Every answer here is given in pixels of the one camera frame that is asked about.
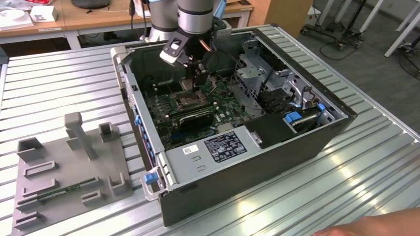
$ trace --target ribbed metal table surface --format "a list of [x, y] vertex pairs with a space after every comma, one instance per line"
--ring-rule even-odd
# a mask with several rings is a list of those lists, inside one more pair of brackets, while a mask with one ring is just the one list
[[309, 235], [362, 215], [420, 205], [418, 135], [281, 29], [258, 29], [358, 113], [317, 157], [163, 227], [158, 202], [146, 201], [142, 194], [143, 166], [110, 46], [11, 58], [0, 80], [0, 235], [10, 234], [17, 140], [65, 137], [61, 116], [73, 111], [82, 114], [85, 130], [105, 121], [118, 126], [134, 193], [30, 235]]

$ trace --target gray floor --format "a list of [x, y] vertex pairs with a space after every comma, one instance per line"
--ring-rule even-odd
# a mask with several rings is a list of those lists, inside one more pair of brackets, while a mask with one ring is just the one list
[[[323, 9], [327, 0], [315, 0], [315, 7]], [[334, 14], [341, 1], [335, 1], [329, 14]], [[342, 18], [346, 26], [349, 18], [355, 9], [357, 3], [353, 2]], [[370, 9], [363, 7], [354, 28], [358, 29]], [[358, 50], [343, 60], [334, 61], [321, 56], [318, 49], [333, 39], [318, 35], [314, 32], [301, 35], [298, 41], [325, 62], [345, 76], [345, 78], [401, 119], [413, 130], [420, 133], [420, 81], [415, 80], [399, 67], [399, 53], [385, 58], [382, 54], [398, 36], [394, 29], [398, 22], [377, 15], [366, 32]], [[418, 34], [411, 33], [407, 37], [410, 41]], [[343, 51], [337, 51], [333, 47], [322, 50], [331, 58], [341, 58], [353, 50], [351, 47]], [[413, 57], [413, 61], [420, 66], [420, 52]], [[403, 67], [411, 72], [415, 69], [402, 58]]]

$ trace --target circuit board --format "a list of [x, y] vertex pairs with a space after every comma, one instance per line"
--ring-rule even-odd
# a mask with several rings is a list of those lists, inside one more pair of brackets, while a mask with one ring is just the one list
[[[218, 133], [217, 127], [237, 127], [250, 117], [229, 89], [230, 78], [213, 78], [191, 92], [181, 82], [150, 84], [143, 91], [145, 103], [166, 150]], [[206, 116], [191, 127], [178, 127], [189, 117]]]

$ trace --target power supply label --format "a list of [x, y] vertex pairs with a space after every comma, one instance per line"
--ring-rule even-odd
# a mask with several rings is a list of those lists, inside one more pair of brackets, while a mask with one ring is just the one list
[[229, 132], [215, 138], [203, 141], [207, 147], [211, 158], [215, 162], [225, 161], [231, 157], [246, 152], [246, 149], [238, 140], [234, 132]]

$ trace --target white label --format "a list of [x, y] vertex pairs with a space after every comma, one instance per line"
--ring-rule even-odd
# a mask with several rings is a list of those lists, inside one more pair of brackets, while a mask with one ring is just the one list
[[197, 151], [197, 150], [198, 150], [197, 145], [191, 145], [191, 146], [189, 146], [189, 147], [182, 148], [182, 151], [183, 151], [183, 154], [185, 154], [185, 155], [193, 153], [193, 152]]
[[57, 28], [45, 28], [45, 29], [38, 29], [38, 32], [57, 31], [57, 30], [61, 30], [61, 28], [59, 28], [59, 27], [57, 27]]

